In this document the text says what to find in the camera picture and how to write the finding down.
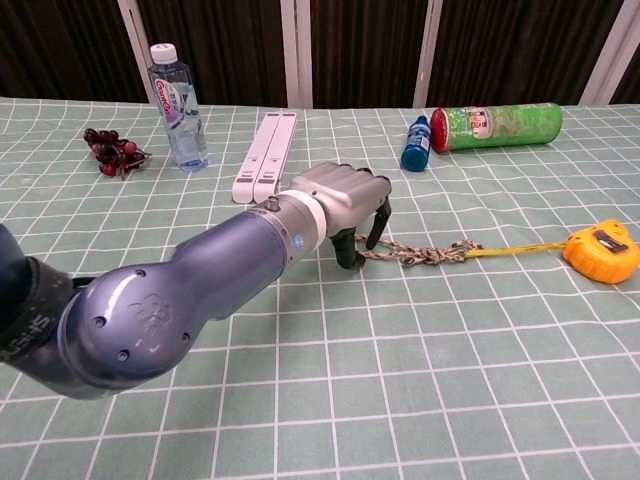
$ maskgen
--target dark curtain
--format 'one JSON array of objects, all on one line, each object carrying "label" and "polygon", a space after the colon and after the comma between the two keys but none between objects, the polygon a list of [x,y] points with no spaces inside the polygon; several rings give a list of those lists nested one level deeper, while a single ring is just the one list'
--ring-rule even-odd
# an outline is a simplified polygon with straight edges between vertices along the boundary
[{"label": "dark curtain", "polygon": [[198,101],[286,107],[279,0],[138,0],[149,44],[173,43]]},{"label": "dark curtain", "polygon": [[426,106],[579,102],[622,0],[446,0]]},{"label": "dark curtain", "polygon": [[0,0],[0,95],[146,102],[116,0]]},{"label": "dark curtain", "polygon": [[611,103],[640,103],[640,46],[636,48]]},{"label": "dark curtain", "polygon": [[426,1],[312,2],[315,108],[410,107]]}]

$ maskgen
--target table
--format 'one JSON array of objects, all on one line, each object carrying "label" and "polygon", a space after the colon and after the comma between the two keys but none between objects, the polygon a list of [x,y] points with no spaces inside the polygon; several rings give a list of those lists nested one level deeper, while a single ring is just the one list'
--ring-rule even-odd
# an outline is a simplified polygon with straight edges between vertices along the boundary
[{"label": "table", "polygon": [[[241,212],[231,185],[262,115],[204,106],[211,165],[168,159],[150,105],[0,100],[0,216],[72,275],[160,261]],[[393,184],[384,238],[564,241],[614,217],[640,238],[640,106],[563,109],[550,145],[431,153],[399,168],[431,110],[300,110],[283,182],[321,161]],[[126,181],[82,132],[153,153]],[[363,233],[370,227],[361,227]],[[640,476],[640,275],[592,282],[559,252],[340,269],[331,245],[157,380],[96,401],[0,367],[3,478],[596,479]]]}]

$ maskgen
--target robotic arm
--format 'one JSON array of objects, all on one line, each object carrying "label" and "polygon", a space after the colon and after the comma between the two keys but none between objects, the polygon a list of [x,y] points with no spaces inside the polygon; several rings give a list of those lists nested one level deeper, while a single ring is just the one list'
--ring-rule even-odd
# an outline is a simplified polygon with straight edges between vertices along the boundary
[{"label": "robotic arm", "polygon": [[341,267],[358,270],[356,227],[375,212],[372,249],[390,193],[368,169],[323,163],[179,244],[169,260],[95,279],[25,257],[0,225],[0,360],[72,398],[134,388],[178,365],[206,322],[230,317],[325,239]]}]

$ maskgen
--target rope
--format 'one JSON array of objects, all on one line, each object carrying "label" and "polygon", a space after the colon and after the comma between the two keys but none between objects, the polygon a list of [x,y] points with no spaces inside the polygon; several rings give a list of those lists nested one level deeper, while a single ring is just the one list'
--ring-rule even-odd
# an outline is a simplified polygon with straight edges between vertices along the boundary
[{"label": "rope", "polygon": [[[356,235],[356,242],[366,242],[366,240],[366,236]],[[359,251],[359,253],[365,258],[372,260],[391,260],[397,258],[404,267],[411,267],[422,263],[427,265],[438,265],[443,262],[461,263],[468,258],[466,254],[468,250],[482,248],[482,245],[467,239],[456,242],[448,248],[410,247],[400,242],[385,239],[380,239],[378,243],[395,249],[395,251],[384,253],[366,250]]]}]

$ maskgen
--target yellow tape measure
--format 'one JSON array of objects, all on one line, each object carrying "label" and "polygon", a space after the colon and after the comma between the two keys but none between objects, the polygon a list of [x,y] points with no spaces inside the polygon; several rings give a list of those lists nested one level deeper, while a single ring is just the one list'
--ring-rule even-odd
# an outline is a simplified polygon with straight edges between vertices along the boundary
[{"label": "yellow tape measure", "polygon": [[466,252],[466,256],[484,257],[544,250],[562,250],[562,257],[573,268],[582,275],[603,283],[623,282],[640,266],[640,248],[627,228],[615,219],[580,230],[566,242],[472,249]]}]

